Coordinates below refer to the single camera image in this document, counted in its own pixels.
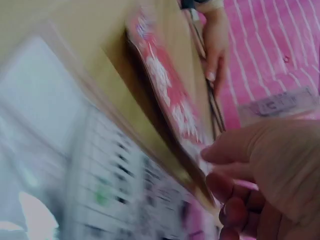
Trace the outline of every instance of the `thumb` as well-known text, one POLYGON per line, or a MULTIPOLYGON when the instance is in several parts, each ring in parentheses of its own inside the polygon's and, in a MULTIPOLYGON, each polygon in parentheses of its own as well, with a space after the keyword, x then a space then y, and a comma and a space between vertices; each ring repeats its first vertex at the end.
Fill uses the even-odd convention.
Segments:
POLYGON ((203 160, 217 165, 248 163, 254 142, 263 136, 264 124, 229 130, 222 133, 213 145, 201 151, 203 160))
POLYGON ((218 68, 218 60, 219 55, 217 51, 213 48, 208 48, 206 50, 206 70, 205 77, 210 81, 214 82, 216 80, 217 68, 218 68))

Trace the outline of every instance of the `finger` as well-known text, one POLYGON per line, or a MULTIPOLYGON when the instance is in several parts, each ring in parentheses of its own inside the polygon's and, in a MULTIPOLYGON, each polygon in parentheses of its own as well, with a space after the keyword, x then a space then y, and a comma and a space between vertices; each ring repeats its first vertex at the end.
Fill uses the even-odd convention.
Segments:
POLYGON ((237 185, 230 178, 215 171, 206 177, 206 184, 213 196, 222 203, 226 203, 231 197, 238 197, 248 210, 260 213, 266 202, 259 191, 237 185))
POLYGON ((225 80, 227 79, 227 56, 224 54, 218 60, 218 66, 216 71, 216 78, 213 83, 214 85, 214 96, 218 96, 225 80))
POLYGON ((205 70, 205 77, 214 82, 216 80, 217 68, 218 68, 218 60, 219 55, 218 52, 214 48, 208 48, 205 51, 207 53, 206 60, 206 70, 205 70))
POLYGON ((227 165, 216 165, 214 171, 224 174, 232 179, 244 180, 255 183, 254 176, 248 163, 230 163, 227 165))
POLYGON ((239 197, 230 198, 219 213, 219 220, 224 226, 241 226, 247 219, 248 211, 239 197))
POLYGON ((222 133, 213 145, 201 151, 203 160, 218 164, 248 163, 253 144, 263 125, 229 130, 222 133))
POLYGON ((230 227, 223 227, 220 232, 219 240, 239 240, 239 234, 230 227))
POLYGON ((260 214, 248 211, 238 197, 228 200, 220 212, 219 219, 224 226, 253 238, 257 236, 260 214))
POLYGON ((286 216, 282 215, 277 238, 285 239, 285 236, 288 234, 288 232, 292 229, 293 226, 293 222, 286 216))
POLYGON ((279 226, 282 215, 268 202, 260 214, 260 223, 257 229, 259 240, 280 239, 278 238, 279 226))

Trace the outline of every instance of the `brown cardboard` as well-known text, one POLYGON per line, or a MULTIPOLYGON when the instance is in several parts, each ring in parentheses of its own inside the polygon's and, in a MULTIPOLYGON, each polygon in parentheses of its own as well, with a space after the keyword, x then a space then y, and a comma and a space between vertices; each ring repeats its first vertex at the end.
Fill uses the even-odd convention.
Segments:
MULTIPOLYGON (((125 19, 134 4, 132 0, 59 0, 54 4, 52 1, 40 3, 30 0, 28 5, 17 1, 1 2, 0 15, 4 21, 0 24, 0 30, 6 34, 0 39, 0 63, 8 59, 39 22, 49 18, 79 64, 84 66, 100 90, 130 122, 141 143, 163 160, 176 178, 192 186, 190 176, 160 137, 161 122, 157 121, 157 113, 153 111, 143 86, 137 84, 138 76, 127 58, 125 19)), ((156 1, 156 4, 157 16, 161 20, 159 29, 165 32, 164 41, 171 50, 172 60, 201 112, 207 132, 212 133, 208 96, 204 94, 207 90, 205 82, 198 81, 203 78, 203 72, 188 35, 188 24, 174 0, 156 1)), ((199 189, 194 191, 208 206, 199 189)))

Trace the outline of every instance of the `white stripe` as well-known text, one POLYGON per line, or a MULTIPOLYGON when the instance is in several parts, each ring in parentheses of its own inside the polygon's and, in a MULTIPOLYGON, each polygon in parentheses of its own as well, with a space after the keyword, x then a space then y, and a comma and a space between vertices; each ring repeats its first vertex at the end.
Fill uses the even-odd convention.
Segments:
POLYGON ((241 75, 242 75, 242 79, 243 79, 243 82, 244 82, 244 87, 245 89, 247 90, 249 96, 250 96, 250 100, 251 101, 254 101, 255 100, 255 97, 254 95, 252 94, 251 90, 250 90, 250 87, 249 87, 249 84, 248 84, 248 78, 247 78, 247 75, 246 75, 246 72, 245 72, 245 69, 244 69, 244 66, 241 62, 241 59, 239 57, 239 53, 237 51, 237 45, 236 45, 236 40, 235 40, 235 36, 234 36, 234 33, 230 27, 229 29, 229 32, 230 32, 230 36, 231 36, 231 40, 233 42, 233 51, 234 51, 234 55, 236 57, 236 60, 237 62, 239 63, 239 66, 240 66, 240 70, 241 70, 241 75))
POLYGON ((291 72, 289 72, 288 75, 293 78, 293 80, 295 81, 295 83, 296 83, 299 87, 301 87, 301 83, 300 83, 299 79, 298 79, 295 75, 293 75, 291 72))
POLYGON ((258 68, 256 59, 255 59, 255 56, 254 56, 254 54, 253 54, 252 51, 251 51, 251 48, 250 48, 250 46, 249 46, 249 44, 248 44, 247 39, 244 40, 244 43, 245 43, 246 48, 248 49, 249 55, 250 55, 250 57, 251 57, 252 63, 253 63, 253 65, 254 65, 254 68, 255 68, 255 71, 256 71, 256 74, 258 75, 259 83, 260 83, 261 87, 263 87, 263 89, 265 90, 266 94, 267 94, 268 96, 270 96, 270 95, 271 95, 271 92, 269 91, 269 89, 268 89, 268 88, 265 86, 265 84, 264 84, 264 80, 263 80, 263 78, 262 78, 262 76, 261 76, 260 70, 259 70, 259 68, 258 68))
POLYGON ((233 2, 234 2, 234 5, 235 5, 235 7, 236 7, 236 11, 237 11, 237 13, 238 13, 239 19, 240 19, 242 31, 243 31, 243 34, 244 34, 244 43, 245 43, 245 46, 246 46, 246 48, 247 48, 247 50, 248 50, 248 52, 249 52, 249 55, 250 55, 250 57, 251 57, 251 60, 252 60, 252 63, 253 63, 253 65, 254 65, 256 74, 258 75, 259 83, 260 83, 260 85, 264 88, 266 94, 267 94, 268 96, 270 96, 270 95, 271 95, 271 92, 270 92, 269 89, 265 86, 265 84, 264 84, 264 82, 263 82, 263 79, 262 79, 260 70, 259 70, 259 68, 258 68, 257 61, 256 61, 255 56, 254 56, 254 54, 252 53, 251 48, 250 48, 250 46, 249 46, 249 44, 248 44, 247 31, 246 31, 245 26, 244 26, 244 21, 243 21, 243 17, 242 17, 241 11, 240 11, 240 9, 239 9, 239 5, 238 5, 238 3, 237 3, 236 0, 233 0, 233 2))
POLYGON ((300 69, 308 77, 308 79, 311 82, 311 85, 313 86, 313 88, 315 89, 315 92, 317 93, 318 92, 318 88, 317 88, 315 82, 312 80, 312 77, 302 67, 300 69))
POLYGON ((254 24, 255 30, 258 31, 258 24, 257 24, 256 16, 254 14, 254 7, 252 6, 251 0, 248 0, 248 1, 249 1, 250 12, 253 18, 253 24, 254 24))
POLYGON ((315 6, 314 4, 312 3, 312 0, 309 0, 309 3, 311 5, 311 8, 312 8, 312 11, 313 11, 313 16, 314 16, 314 19, 315 19, 315 23, 316 25, 318 26, 318 29, 320 31, 320 23, 319 23, 319 20, 318 20, 318 17, 317 17, 317 13, 316 13, 316 10, 315 10, 315 6))
POLYGON ((286 92, 286 91, 287 91, 287 88, 286 88, 286 86, 284 85, 284 83, 282 82, 281 79, 278 79, 278 83, 280 84, 282 90, 283 90, 284 92, 286 92))
POLYGON ((238 13, 238 16, 239 16, 239 20, 240 20, 241 28, 244 33, 244 37, 247 38, 248 34, 247 34, 247 31, 245 28, 244 19, 242 17, 241 11, 240 11, 239 4, 237 3, 237 0, 233 0, 233 3, 235 5, 236 12, 238 13))
POLYGON ((231 80, 230 68, 227 69, 226 75, 227 75, 226 78, 227 78, 228 83, 229 83, 229 89, 230 89, 230 92, 231 92, 231 95, 232 95, 233 102, 234 102, 235 106, 237 106, 238 105, 238 100, 237 100, 237 96, 236 96, 236 93, 235 93, 233 82, 231 80))
POLYGON ((258 39, 258 42, 259 42, 259 44, 260 44, 260 46, 261 46, 261 48, 263 50, 264 56, 266 58, 266 61, 267 61, 268 65, 269 65, 270 71, 272 73, 272 78, 275 81, 276 80, 276 77, 275 77, 276 73, 275 73, 274 67, 271 64, 271 59, 270 59, 270 57, 269 57, 269 55, 267 53, 267 50, 266 50, 266 48, 265 48, 265 46, 264 46, 264 44, 263 44, 263 42, 261 40, 260 35, 259 35, 258 24, 257 24, 256 16, 255 16, 255 13, 254 13, 254 9, 253 9, 253 6, 252 6, 252 2, 251 2, 251 0, 248 0, 248 1, 249 1, 250 12, 251 12, 251 15, 252 15, 252 18, 253 18, 254 27, 255 27, 256 38, 258 39))
POLYGON ((268 65, 269 65, 269 68, 270 68, 270 71, 271 71, 271 74, 272 74, 272 78, 273 78, 274 81, 276 81, 276 73, 275 73, 274 67, 273 67, 273 65, 271 63, 271 59, 270 59, 270 57, 269 57, 269 55, 267 53, 267 50, 266 50, 266 48, 265 48, 265 46, 264 46, 264 44, 263 44, 263 42, 261 40, 260 35, 257 32, 256 32, 256 38, 258 39, 258 42, 260 43, 260 46, 262 48, 262 51, 263 51, 264 56, 266 58, 266 61, 267 61, 268 65))
POLYGON ((315 65, 312 65, 312 67, 320 74, 319 68, 317 68, 315 65))
POLYGON ((289 6, 289 4, 288 4, 288 1, 287 1, 287 0, 284 0, 284 3, 285 3, 285 5, 286 5, 286 8, 288 9, 288 12, 289 12, 291 21, 292 21, 293 26, 294 26, 294 28, 295 28, 295 31, 296 31, 296 33, 297 33, 297 35, 298 35, 298 39, 299 39, 299 41, 300 41, 301 48, 302 48, 302 53, 303 53, 303 56, 304 56, 304 63, 305 63, 305 65, 308 66, 307 52, 306 52, 306 49, 305 49, 304 42, 302 41, 302 37, 301 37, 300 30, 299 30, 299 28, 298 28, 298 26, 297 26, 297 23, 296 23, 296 21, 295 21, 294 16, 292 15, 291 8, 290 8, 290 6, 289 6))
POLYGON ((294 50, 293 50, 293 48, 291 46, 291 43, 289 41, 285 26, 284 26, 284 24, 283 24, 283 22, 282 22, 282 20, 280 18, 280 13, 279 13, 279 10, 278 10, 278 7, 277 7, 277 4, 276 4, 275 0, 273 0, 273 6, 275 8, 275 12, 276 12, 276 15, 277 15, 277 18, 278 18, 278 22, 280 24, 280 28, 281 28, 281 30, 282 30, 282 32, 284 34, 285 41, 288 44, 288 47, 289 47, 289 50, 290 50, 290 55, 292 57, 292 62, 293 62, 294 69, 298 69, 296 56, 295 56, 294 50))
POLYGON ((274 36, 274 33, 272 32, 272 30, 271 30, 271 28, 270 28, 270 22, 269 22, 269 17, 268 17, 268 15, 267 15, 265 2, 264 2, 264 0, 260 0, 260 2, 261 2, 261 5, 262 5, 262 11, 263 11, 263 14, 264 14, 264 18, 265 18, 265 20, 266 20, 266 22, 267 22, 268 31, 269 31, 270 36, 271 36, 271 38, 272 38, 272 41, 273 41, 273 43, 274 43, 274 45, 275 45, 276 51, 278 52, 278 56, 279 56, 279 59, 280 59, 280 63, 281 63, 281 65, 282 65, 282 68, 283 68, 283 70, 284 70, 284 73, 287 74, 287 73, 288 73, 288 70, 287 70, 287 67, 286 67, 285 62, 283 61, 283 58, 284 58, 284 57, 283 57, 283 54, 281 53, 280 47, 279 47, 279 45, 278 45, 278 43, 277 43, 277 40, 276 40, 276 38, 275 38, 275 36, 274 36))
POLYGON ((315 62, 318 63, 319 59, 318 59, 318 53, 317 53, 316 45, 315 45, 315 41, 314 41, 314 36, 312 35, 312 31, 311 31, 309 22, 308 22, 307 17, 306 17, 306 13, 305 13, 303 7, 300 4, 300 1, 296 0, 296 2, 298 3, 298 6, 299 6, 300 11, 302 13, 302 17, 303 17, 303 20, 305 22, 306 28, 309 30, 309 35, 310 35, 311 45, 312 45, 312 49, 313 49, 314 59, 315 59, 315 62))

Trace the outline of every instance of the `sticker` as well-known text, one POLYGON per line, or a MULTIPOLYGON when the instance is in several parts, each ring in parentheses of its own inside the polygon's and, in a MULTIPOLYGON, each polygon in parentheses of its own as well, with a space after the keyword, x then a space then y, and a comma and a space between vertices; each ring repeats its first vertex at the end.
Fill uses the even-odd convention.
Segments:
POLYGON ((237 110, 241 126, 244 127, 265 118, 299 115, 317 107, 319 96, 307 86, 238 106, 237 110))

